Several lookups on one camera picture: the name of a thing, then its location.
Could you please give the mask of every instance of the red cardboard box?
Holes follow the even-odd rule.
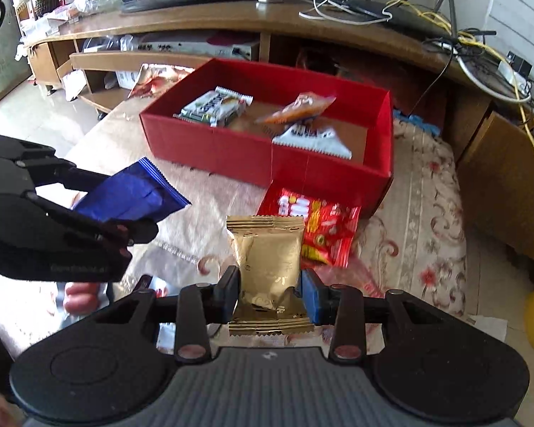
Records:
[[[271,105],[271,111],[293,103],[300,93],[335,96],[315,124],[327,121],[339,129],[340,139],[353,151],[352,160],[272,144],[272,137],[262,135],[251,118],[211,128],[172,116],[217,86],[252,95],[252,107]],[[141,121],[148,145],[160,159],[265,188],[277,181],[301,194],[361,206],[365,216],[378,207],[392,179],[389,92],[331,75],[212,59],[149,105],[141,112]]]

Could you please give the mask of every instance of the metal screw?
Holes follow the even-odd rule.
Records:
[[[205,348],[201,345],[184,345],[178,350],[178,356],[185,360],[197,360],[205,356]]]
[[[341,360],[357,360],[362,356],[362,350],[356,345],[341,345],[334,349],[334,354]]]

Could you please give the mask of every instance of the yellow cable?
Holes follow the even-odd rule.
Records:
[[[433,12],[422,12],[420,11],[419,8],[417,8],[416,6],[412,5],[410,2],[407,2],[407,1],[402,1],[402,4],[409,6],[417,13],[418,16],[421,16],[427,19],[433,24],[446,30],[448,34],[451,34],[451,24],[443,16],[437,13],[433,13]],[[508,62],[508,60],[502,54],[496,51],[494,48],[489,47],[488,45],[485,45],[484,43],[477,41],[475,37],[471,35],[470,33],[459,32],[459,34],[460,34],[459,41],[462,44],[473,46],[473,47],[484,48],[496,59],[498,59],[499,61],[505,62],[508,66],[510,66],[510,63]],[[514,78],[514,93],[516,95],[516,98],[520,100],[520,92],[518,91],[518,82],[516,80],[516,75],[513,75],[513,78]],[[522,116],[522,122],[524,123],[524,129],[525,129],[526,135],[528,136],[528,139],[530,140],[530,143],[532,144],[532,148],[534,149],[534,137],[532,136],[532,133],[530,132],[530,129],[528,128],[528,123],[526,120],[524,107],[522,106],[522,104],[519,104],[519,108],[520,108],[520,115]]]

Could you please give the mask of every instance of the bed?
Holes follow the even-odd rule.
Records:
[[[216,282],[234,261],[226,215],[254,215],[265,194],[257,186],[155,159],[139,119],[147,105],[148,100],[137,98],[121,103],[67,155],[81,168],[106,174],[147,156],[192,202],[160,223],[151,244],[132,248],[132,263],[115,285],[117,296],[131,292],[143,274],[157,275],[177,288]],[[377,212],[360,221],[348,268],[318,267],[316,272],[326,284],[352,285],[374,297],[382,297],[388,289],[403,289],[462,315],[466,242],[453,152],[442,140],[397,120],[394,139],[393,184]],[[65,206],[71,206],[76,195],[61,185],[38,193]],[[0,276],[0,336],[14,356],[59,329],[55,293],[53,284]],[[236,344],[225,332],[219,339]],[[367,334],[368,351],[379,351],[383,341],[378,327],[368,326]],[[310,337],[328,342],[329,333],[320,329]],[[279,343],[293,340],[288,336]]]

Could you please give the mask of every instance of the red snack bag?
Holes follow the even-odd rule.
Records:
[[[346,268],[356,234],[360,207],[348,208],[303,196],[272,183],[258,215],[303,216],[303,257],[334,267]]]

